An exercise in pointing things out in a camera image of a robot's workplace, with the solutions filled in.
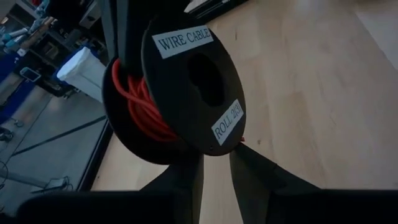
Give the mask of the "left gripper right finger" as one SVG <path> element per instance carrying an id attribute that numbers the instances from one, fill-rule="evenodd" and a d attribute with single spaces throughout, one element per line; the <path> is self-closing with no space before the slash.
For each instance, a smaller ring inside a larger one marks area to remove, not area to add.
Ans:
<path id="1" fill-rule="evenodd" d="M 299 222 L 301 196 L 321 188 L 240 143 L 229 155 L 233 187 L 244 224 Z"/>

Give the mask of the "white plastic container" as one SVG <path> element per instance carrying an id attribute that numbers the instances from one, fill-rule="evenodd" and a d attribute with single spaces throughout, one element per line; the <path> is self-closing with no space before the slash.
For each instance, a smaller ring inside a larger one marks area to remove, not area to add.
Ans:
<path id="1" fill-rule="evenodd" d="M 105 68 L 91 49 L 83 47 L 60 67 L 57 78 L 102 103 Z"/>

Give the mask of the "wooden table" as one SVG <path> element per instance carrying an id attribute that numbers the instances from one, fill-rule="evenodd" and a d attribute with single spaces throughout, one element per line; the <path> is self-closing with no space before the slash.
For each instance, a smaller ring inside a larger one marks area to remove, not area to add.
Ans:
<path id="1" fill-rule="evenodd" d="M 39 18 L 30 27 L 3 33 L 0 36 L 0 49 L 7 54 L 17 52 L 20 56 L 24 56 L 29 47 L 49 30 L 54 21 L 57 21 L 54 17 Z"/>

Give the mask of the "blue storage bin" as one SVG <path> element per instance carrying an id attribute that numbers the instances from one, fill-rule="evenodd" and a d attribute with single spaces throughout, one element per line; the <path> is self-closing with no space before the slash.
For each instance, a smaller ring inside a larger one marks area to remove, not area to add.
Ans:
<path id="1" fill-rule="evenodd" d="M 0 84 L 16 69 L 22 59 L 23 57 L 16 52 L 0 57 Z M 19 84 L 17 90 L 8 97 L 5 107 L 0 109 L 0 124 L 11 118 L 34 88 L 35 84 L 28 80 Z"/>

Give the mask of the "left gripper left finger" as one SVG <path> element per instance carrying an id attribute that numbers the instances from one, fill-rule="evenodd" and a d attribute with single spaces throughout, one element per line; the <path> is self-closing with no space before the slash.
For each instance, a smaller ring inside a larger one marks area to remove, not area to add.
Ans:
<path id="1" fill-rule="evenodd" d="M 172 218 L 172 224 L 199 224 L 203 165 L 203 154 L 189 154 L 169 165 L 163 173 L 141 188 L 141 192 L 167 196 L 166 215 Z"/>

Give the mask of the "small grey floor box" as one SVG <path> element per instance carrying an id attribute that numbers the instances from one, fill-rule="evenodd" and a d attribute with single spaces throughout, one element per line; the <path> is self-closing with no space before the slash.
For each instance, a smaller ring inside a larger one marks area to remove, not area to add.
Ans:
<path id="1" fill-rule="evenodd" d="M 73 190 L 74 186 L 70 181 L 69 176 L 62 178 L 51 178 L 47 184 L 43 187 L 39 187 L 37 190 L 31 191 L 32 194 L 46 193 L 57 190 Z"/>

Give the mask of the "black wire spool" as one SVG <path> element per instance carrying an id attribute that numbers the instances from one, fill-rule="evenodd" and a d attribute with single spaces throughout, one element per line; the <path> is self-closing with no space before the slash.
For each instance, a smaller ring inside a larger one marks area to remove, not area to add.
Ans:
<path id="1" fill-rule="evenodd" d="M 137 39 L 138 58 L 113 58 L 103 79 L 106 115 L 122 144 L 162 165 L 238 146 L 246 123 L 243 88 L 213 31 L 186 13 L 159 15 Z"/>

